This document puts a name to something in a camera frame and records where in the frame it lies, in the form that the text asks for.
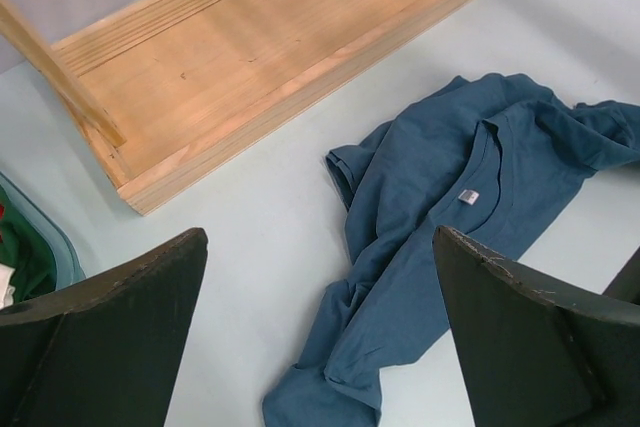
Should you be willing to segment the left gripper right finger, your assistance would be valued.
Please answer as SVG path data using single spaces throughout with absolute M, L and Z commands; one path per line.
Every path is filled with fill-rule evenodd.
M 636 426 L 639 304 L 441 226 L 436 268 L 478 426 Z

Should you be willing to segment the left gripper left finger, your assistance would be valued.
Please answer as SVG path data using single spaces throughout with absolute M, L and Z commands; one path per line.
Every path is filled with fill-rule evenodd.
M 191 228 L 1 312 L 4 426 L 162 426 L 207 263 Z

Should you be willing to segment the blue t-shirt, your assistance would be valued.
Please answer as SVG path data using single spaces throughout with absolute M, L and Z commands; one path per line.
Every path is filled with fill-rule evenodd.
M 351 268 L 330 284 L 268 426 L 375 426 L 383 368 L 449 328 L 432 238 L 452 227 L 520 257 L 595 173 L 639 159 L 639 109 L 565 105 L 523 74 L 454 78 L 361 143 L 331 150 Z

